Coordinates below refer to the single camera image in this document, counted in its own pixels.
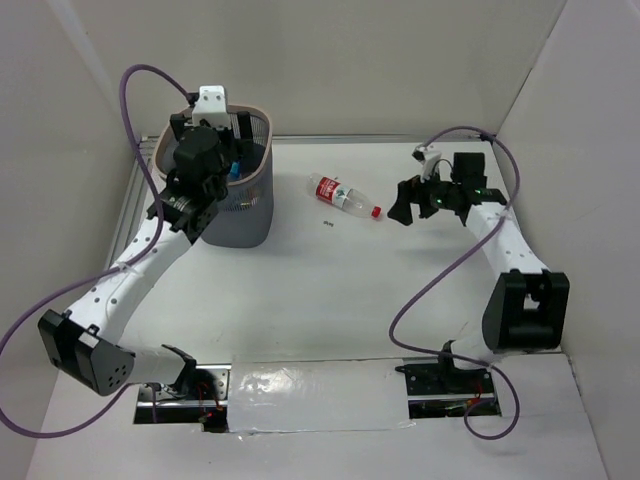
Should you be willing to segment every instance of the purple cable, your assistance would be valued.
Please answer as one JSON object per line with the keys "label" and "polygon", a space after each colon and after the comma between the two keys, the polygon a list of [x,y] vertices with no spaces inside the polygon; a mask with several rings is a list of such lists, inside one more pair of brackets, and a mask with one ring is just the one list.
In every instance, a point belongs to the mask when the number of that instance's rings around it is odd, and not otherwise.
{"label": "purple cable", "polygon": [[[489,140],[492,140],[493,142],[495,142],[502,149],[502,151],[507,155],[507,157],[509,158],[509,161],[511,162],[511,166],[513,167],[513,173],[515,174],[515,185],[513,187],[513,192],[511,192],[509,201],[507,202],[507,205],[504,207],[505,210],[510,209],[513,206],[513,202],[515,202],[515,200],[516,200],[516,198],[518,196],[518,193],[520,192],[520,169],[518,168],[518,164],[516,163],[516,159],[513,157],[512,153],[509,151],[507,146],[504,143],[502,143],[500,140],[498,140],[495,137],[495,135],[487,132],[486,130],[483,130],[483,129],[477,128],[477,127],[470,127],[470,126],[452,127],[452,128],[447,128],[446,130],[441,131],[437,135],[434,135],[429,140],[427,140],[425,143],[423,143],[421,146],[428,147],[433,142],[435,142],[438,138],[442,137],[443,135],[446,135],[447,133],[454,132],[456,130],[470,130],[472,132],[479,133],[480,135],[482,135],[482,136],[488,138]],[[487,362],[483,362],[481,360],[465,357],[463,355],[457,355],[455,353],[440,352],[438,350],[431,350],[429,348],[414,347],[413,345],[409,345],[407,343],[403,343],[403,342],[401,342],[400,340],[398,340],[396,338],[395,331],[396,331],[396,327],[398,326],[398,323],[400,323],[400,320],[402,319],[404,314],[407,313],[407,311],[411,307],[413,307],[418,302],[418,300],[420,300],[427,292],[429,292],[433,287],[435,287],[438,283],[440,283],[442,280],[444,280],[444,278],[447,275],[449,275],[456,268],[458,268],[460,265],[462,265],[469,257],[471,257],[474,253],[476,253],[478,250],[480,250],[489,240],[491,240],[491,238],[493,238],[495,236],[495,234],[498,233],[498,231],[500,230],[500,228],[504,224],[504,221],[505,221],[505,217],[500,217],[500,220],[498,221],[496,226],[493,228],[493,230],[491,230],[491,232],[489,232],[487,234],[486,237],[484,237],[482,240],[480,240],[478,243],[476,243],[473,247],[471,247],[469,249],[469,251],[464,253],[455,262],[453,262],[451,265],[449,265],[447,268],[445,268],[442,272],[440,272],[440,274],[436,278],[431,280],[422,290],[420,290],[418,293],[416,293],[413,296],[413,298],[411,298],[411,300],[409,300],[407,302],[407,304],[400,309],[398,314],[393,319],[393,322],[391,322],[391,325],[389,326],[389,339],[395,345],[397,345],[399,347],[402,347],[402,348],[404,348],[406,350],[411,350],[413,352],[426,353],[428,355],[444,356],[444,357],[448,357],[448,358],[452,358],[452,359],[462,360],[462,361],[465,361],[465,362],[474,363],[474,364],[479,365],[479,366],[481,366],[483,368],[491,368],[492,371],[496,372],[498,375],[500,375],[504,379],[505,383],[509,387],[509,390],[511,390],[511,394],[513,395],[513,400],[514,400],[514,403],[515,403],[515,413],[513,415],[513,420],[511,421],[509,426],[504,431],[502,431],[502,432],[500,432],[500,433],[498,433],[496,435],[485,435],[485,434],[479,433],[476,430],[474,430],[471,427],[471,424],[469,423],[469,414],[471,412],[473,412],[474,409],[478,408],[481,405],[485,405],[487,403],[493,402],[493,400],[483,400],[481,402],[478,402],[475,405],[472,405],[469,409],[467,409],[467,411],[464,414],[464,424],[467,427],[467,429],[469,430],[469,432],[471,432],[476,437],[481,438],[482,440],[499,440],[501,438],[506,437],[507,435],[509,435],[513,431],[513,429],[516,427],[516,425],[518,423],[518,420],[520,419],[520,399],[518,397],[518,392],[516,392],[516,389],[513,386],[513,383],[511,383],[511,380],[509,380],[509,377],[507,377],[507,375],[500,368],[491,367],[491,365],[489,365]]]}
{"label": "purple cable", "polygon": [[[153,201],[156,206],[156,212],[158,215],[158,228],[156,228],[153,238],[140,253],[138,253],[136,256],[134,256],[131,260],[127,262],[127,265],[129,266],[132,266],[136,262],[140,261],[155,246],[155,244],[158,242],[158,239],[160,238],[160,235],[162,234],[162,223],[164,222],[160,195],[158,193],[158,189],[153,183],[153,178],[151,177],[151,173],[149,172],[147,165],[144,163],[144,158],[142,157],[142,153],[140,152],[140,148],[138,147],[138,144],[136,142],[136,138],[133,133],[133,127],[131,126],[131,119],[129,118],[129,108],[127,106],[127,83],[129,82],[129,78],[131,77],[131,75],[141,70],[146,70],[148,72],[155,73],[156,75],[159,75],[160,77],[164,78],[167,82],[169,82],[171,85],[176,87],[178,91],[185,98],[187,98],[187,91],[184,88],[182,88],[182,86],[180,86],[178,82],[176,82],[173,78],[171,78],[162,70],[159,70],[156,67],[153,67],[151,65],[144,65],[144,64],[132,65],[131,67],[127,68],[127,70],[122,75],[122,78],[120,79],[119,93],[120,93],[120,113],[122,114],[122,123],[124,124],[124,129],[127,134],[127,139],[129,140],[131,149],[135,154],[136,161],[138,162],[138,165],[142,170],[142,174],[144,175],[145,181],[149,184],[149,189],[151,190],[151,193],[153,195]],[[37,312],[47,304],[51,303],[56,298],[61,297],[62,295],[65,295],[84,285],[95,283],[101,278],[104,278],[108,275],[112,275],[119,271],[120,269],[118,267],[114,267],[114,268],[105,270],[102,273],[98,273],[96,275],[87,277],[83,280],[78,280],[77,282],[72,283],[71,285],[68,285],[56,292],[53,292],[51,295],[43,298],[38,303],[33,305],[31,308],[27,309],[27,311],[24,312],[20,316],[20,318],[18,318],[18,320],[16,320],[15,323],[11,325],[11,327],[9,327],[9,330],[7,331],[7,333],[5,333],[4,336],[2,337],[2,340],[0,340],[0,356],[2,355],[2,352],[6,348],[13,334],[16,333],[16,331],[22,326],[22,324],[24,324],[35,312]],[[97,420],[99,420],[105,413],[109,411],[111,407],[113,407],[113,405],[120,399],[120,397],[125,392],[125,390],[130,386],[131,386],[130,384],[123,386],[122,389],[120,389],[120,391],[118,391],[113,396],[113,398],[109,401],[109,403],[97,414],[91,417],[89,420],[73,428],[69,428],[67,430],[61,430],[59,432],[34,432],[32,430],[27,430],[26,428],[22,428],[20,425],[16,425],[9,417],[7,417],[7,415],[4,413],[1,407],[0,407],[0,422],[2,422],[9,430],[12,430],[13,432],[23,435],[25,437],[39,438],[39,439],[64,437],[67,435],[71,435],[72,433],[76,433],[82,430],[83,428],[86,428],[89,425],[95,423]]]}

